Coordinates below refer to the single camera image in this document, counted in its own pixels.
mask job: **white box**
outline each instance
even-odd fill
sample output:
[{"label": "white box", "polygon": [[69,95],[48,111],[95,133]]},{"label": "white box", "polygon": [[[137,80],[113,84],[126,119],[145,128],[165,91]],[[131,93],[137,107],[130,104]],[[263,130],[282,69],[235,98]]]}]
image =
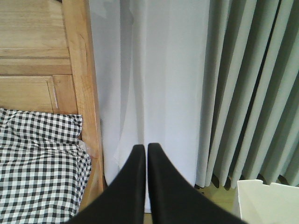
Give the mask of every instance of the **white box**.
[{"label": "white box", "polygon": [[299,188],[238,181],[233,213],[249,224],[299,224]]}]

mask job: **checkered bedding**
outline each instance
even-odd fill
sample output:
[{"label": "checkered bedding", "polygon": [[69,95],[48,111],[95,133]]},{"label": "checkered bedding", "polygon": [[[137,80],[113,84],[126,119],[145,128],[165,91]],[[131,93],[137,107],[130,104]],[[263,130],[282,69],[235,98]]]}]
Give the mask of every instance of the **checkered bedding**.
[{"label": "checkered bedding", "polygon": [[91,160],[80,115],[0,108],[0,223],[61,223],[78,212]]}]

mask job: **wooden bed frame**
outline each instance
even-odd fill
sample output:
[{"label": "wooden bed frame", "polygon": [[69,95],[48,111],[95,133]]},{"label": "wooden bed frame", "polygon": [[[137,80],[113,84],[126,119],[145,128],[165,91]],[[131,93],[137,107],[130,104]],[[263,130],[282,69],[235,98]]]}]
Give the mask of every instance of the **wooden bed frame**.
[{"label": "wooden bed frame", "polygon": [[0,0],[0,107],[82,114],[94,158],[80,209],[104,190],[88,0]]}]

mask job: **pillow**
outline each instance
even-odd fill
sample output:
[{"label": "pillow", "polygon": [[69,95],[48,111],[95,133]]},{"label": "pillow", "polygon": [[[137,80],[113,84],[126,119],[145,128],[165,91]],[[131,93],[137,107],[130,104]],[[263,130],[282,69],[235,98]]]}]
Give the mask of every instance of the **pillow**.
[{"label": "pillow", "polygon": [[57,142],[77,145],[81,130],[82,115],[0,108],[0,144],[3,140],[11,140],[19,143]]}]

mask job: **curtain fold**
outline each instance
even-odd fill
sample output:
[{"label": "curtain fold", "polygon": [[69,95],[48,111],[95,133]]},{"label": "curtain fold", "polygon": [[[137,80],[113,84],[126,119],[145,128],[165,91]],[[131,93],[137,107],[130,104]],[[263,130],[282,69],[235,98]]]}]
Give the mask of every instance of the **curtain fold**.
[{"label": "curtain fold", "polygon": [[196,175],[199,186],[205,186],[218,74],[230,6],[231,1],[210,2]]},{"label": "curtain fold", "polygon": [[[210,23],[219,19],[213,7],[211,4]],[[223,23],[226,33],[215,75],[216,95],[208,103],[203,97],[206,105],[214,104],[214,111],[212,125],[211,107],[210,121],[201,123],[201,129],[210,128],[211,134],[199,149],[199,155],[208,152],[204,161],[198,160],[199,186],[209,186],[213,174],[222,186],[229,178],[233,188],[241,175],[255,179],[261,174],[267,183],[283,175],[289,176],[292,185],[299,184],[293,181],[298,172],[294,165],[298,147],[298,10],[295,1],[232,1],[228,22]],[[218,33],[209,34],[212,39],[219,38]],[[208,55],[214,47],[214,43],[207,45],[205,66],[216,60],[215,55]],[[208,69],[205,72],[204,76],[211,75]]]}]

